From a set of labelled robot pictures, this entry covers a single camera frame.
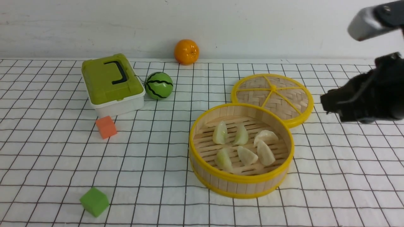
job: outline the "yellow rim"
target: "yellow rim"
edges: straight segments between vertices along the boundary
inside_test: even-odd
[[[296,127],[296,126],[298,126],[298,125],[300,125],[300,124],[303,124],[303,123],[309,118],[311,112],[313,111],[313,108],[314,108],[314,100],[313,100],[313,97],[312,97],[311,93],[309,92],[309,90],[308,90],[304,85],[302,85],[301,83],[297,82],[296,80],[291,79],[291,78],[288,78],[288,77],[286,77],[286,76],[276,75],[276,74],[254,74],[254,75],[251,75],[251,76],[247,76],[247,77],[245,77],[245,78],[239,80],[239,81],[233,86],[233,89],[232,89],[231,94],[230,94],[231,102],[232,102],[232,103],[238,103],[238,99],[237,99],[237,92],[238,92],[238,91],[244,91],[244,90],[268,90],[268,91],[272,91],[272,89],[270,89],[270,88],[238,89],[239,86],[240,86],[242,83],[244,83],[245,81],[247,81],[247,80],[249,80],[249,79],[251,79],[251,78],[255,78],[255,77],[264,77],[264,78],[267,80],[267,82],[268,82],[268,78],[267,78],[267,77],[269,77],[269,76],[270,76],[270,77],[277,77],[277,78],[285,79],[285,80],[287,80],[287,81],[290,81],[290,82],[295,83],[297,86],[295,86],[295,87],[288,87],[288,88],[277,88],[274,92],[272,92],[272,93],[270,93],[270,94],[268,95],[268,97],[267,97],[267,99],[266,99],[265,101],[268,101],[268,100],[269,100],[269,96],[270,96],[271,94],[273,94],[273,93],[279,95],[279,93],[277,92],[277,90],[286,90],[286,89],[297,89],[297,88],[299,88],[299,89],[302,89],[302,90],[306,93],[307,98],[308,98],[308,100],[309,100],[306,110],[305,110],[303,113],[300,113],[300,112],[298,111],[298,113],[300,113],[300,115],[299,115],[298,117],[295,117],[295,118],[292,118],[292,119],[288,119],[288,120],[281,120],[282,122],[284,122],[284,123],[287,125],[288,128],[293,128],[293,127]],[[288,102],[288,103],[291,105],[291,103],[290,103],[290,101],[289,101],[288,99],[286,99],[285,97],[282,97],[282,98],[285,99],[285,101]]]
[[[267,194],[273,192],[277,187],[279,187],[279,185],[282,184],[282,182],[285,180],[285,178],[286,178],[286,176],[287,176],[287,173],[286,173],[286,174],[282,177],[282,179],[281,179],[275,186],[273,186],[272,188],[270,188],[270,189],[267,190],[267,191],[263,191],[263,192],[259,192],[259,193],[254,193],[254,194],[237,194],[237,193],[231,193],[231,192],[223,191],[223,190],[220,190],[220,189],[218,189],[218,188],[212,186],[212,185],[209,184],[205,179],[203,179],[201,176],[199,176],[199,174],[195,171],[195,168],[194,168],[194,166],[192,165],[192,163],[191,163],[191,168],[192,168],[192,171],[194,172],[196,178],[198,178],[198,180],[199,180],[203,185],[205,185],[207,188],[209,188],[210,190],[212,190],[212,191],[218,193],[219,195],[223,195],[223,196],[231,197],[231,198],[235,198],[235,199],[252,199],[252,198],[258,198],[258,197],[267,195]]]
[[[285,160],[285,162],[280,165],[278,168],[274,169],[271,172],[265,173],[265,174],[261,174],[261,175],[256,175],[256,176],[241,176],[241,175],[234,175],[234,174],[230,174],[227,173],[225,171],[221,171],[219,169],[216,169],[215,167],[209,165],[206,161],[204,161],[199,154],[196,152],[195,149],[195,145],[194,145],[194,131],[195,131],[195,127],[196,124],[200,121],[200,119],[202,117],[204,117],[206,114],[208,114],[209,112],[212,112],[218,108],[222,108],[222,107],[226,107],[226,106],[245,106],[245,107],[249,107],[249,108],[254,108],[254,109],[258,109],[261,111],[264,111],[265,113],[273,116],[277,121],[279,121],[282,126],[286,129],[286,131],[288,132],[288,136],[290,138],[290,142],[291,142],[291,147],[290,147],[290,153],[288,158]],[[227,180],[227,181],[232,181],[232,182],[236,182],[236,183],[259,183],[262,182],[264,180],[269,180],[272,179],[276,176],[279,175],[280,172],[284,171],[286,168],[289,167],[290,162],[293,159],[293,155],[295,153],[295,144],[293,142],[293,137],[292,134],[290,132],[290,130],[288,129],[287,125],[275,114],[273,114],[272,112],[264,109],[264,108],[260,108],[258,106],[252,105],[252,104],[246,104],[246,103],[228,103],[228,104],[223,104],[223,105],[219,105],[216,106],[214,108],[211,108],[207,111],[205,111],[203,114],[201,114],[196,121],[194,122],[194,124],[192,125],[191,128],[191,132],[189,133],[189,146],[190,146],[190,152],[192,152],[192,156],[195,158],[196,162],[199,163],[199,165],[206,170],[208,173],[210,173],[213,176],[219,177],[221,179]]]

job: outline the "foam cube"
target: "foam cube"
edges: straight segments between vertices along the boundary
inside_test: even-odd
[[[84,209],[94,217],[98,217],[109,206],[107,196],[95,187],[86,192],[80,198],[80,202]]]
[[[110,116],[97,119],[95,121],[95,124],[97,125],[98,131],[102,139],[106,139],[117,133],[115,124]]]

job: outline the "white box base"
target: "white box base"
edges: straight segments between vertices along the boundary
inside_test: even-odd
[[[129,96],[120,101],[111,101],[99,105],[95,105],[91,102],[90,96],[88,94],[87,86],[86,91],[88,95],[88,99],[90,101],[91,106],[95,109],[99,118],[103,118],[106,116],[114,117],[121,114],[126,114],[132,111],[139,110],[144,106],[144,96],[146,94],[145,87],[142,83],[140,83],[143,88],[143,92],[137,95]]]

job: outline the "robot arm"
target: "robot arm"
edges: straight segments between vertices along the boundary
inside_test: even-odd
[[[404,0],[362,9],[348,33],[363,41],[397,29],[404,31]],[[321,95],[323,109],[338,114],[341,122],[404,119],[404,59],[392,53],[376,58],[375,65],[375,69]]]

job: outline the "green lid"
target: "green lid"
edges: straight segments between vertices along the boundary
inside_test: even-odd
[[[95,105],[120,101],[144,90],[123,54],[87,60],[81,71],[91,103]]]

